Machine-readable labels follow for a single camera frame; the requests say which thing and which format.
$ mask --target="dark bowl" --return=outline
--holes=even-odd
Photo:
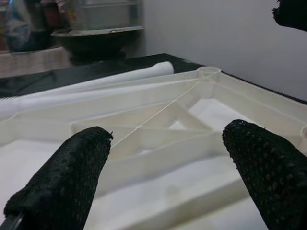
[[[133,42],[138,30],[115,31],[104,34],[72,34],[67,30],[55,31],[52,36],[56,37],[59,44],[66,49],[74,58],[98,58],[114,56],[127,44]]]

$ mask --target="black countertop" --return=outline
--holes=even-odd
[[[158,54],[124,60],[108,60],[92,65],[56,69],[42,73],[2,78],[0,79],[0,98],[22,96],[30,93],[67,86],[70,84],[76,84],[83,81],[90,81],[115,74],[120,74],[123,72],[147,68],[163,61],[170,61],[174,66],[175,73],[194,71],[197,68],[203,66],[169,54]],[[306,101],[273,91],[271,89],[267,90],[307,104]]]

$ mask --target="white surface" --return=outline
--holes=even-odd
[[[276,0],[144,0],[144,38],[133,55],[168,53],[219,66],[307,100],[307,33],[273,19]]]
[[[171,230],[267,230],[251,198],[227,206],[213,214],[196,218]]]
[[[307,106],[220,73],[165,79],[121,83],[135,86],[117,94],[84,91],[82,101],[0,122],[0,183],[7,188],[0,189],[0,205],[65,139],[101,126],[115,138],[86,229],[265,229],[251,201],[242,201],[248,193],[221,131],[241,118],[307,150]],[[85,100],[96,92],[100,97]]]

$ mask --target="black textured gripper pad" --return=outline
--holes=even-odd
[[[279,7],[273,9],[275,21],[286,27],[307,31],[307,1],[278,0]]]
[[[112,139],[104,129],[92,127],[66,140],[10,198],[5,216],[22,213],[32,230],[82,230]]]
[[[307,158],[242,120],[225,128],[223,141],[268,229],[307,230]]]

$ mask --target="white plastic structure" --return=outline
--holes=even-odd
[[[266,230],[223,128],[244,119],[307,152],[307,106],[218,68],[66,95],[76,100],[0,122],[0,207],[65,139],[100,126],[114,140],[86,230]]]

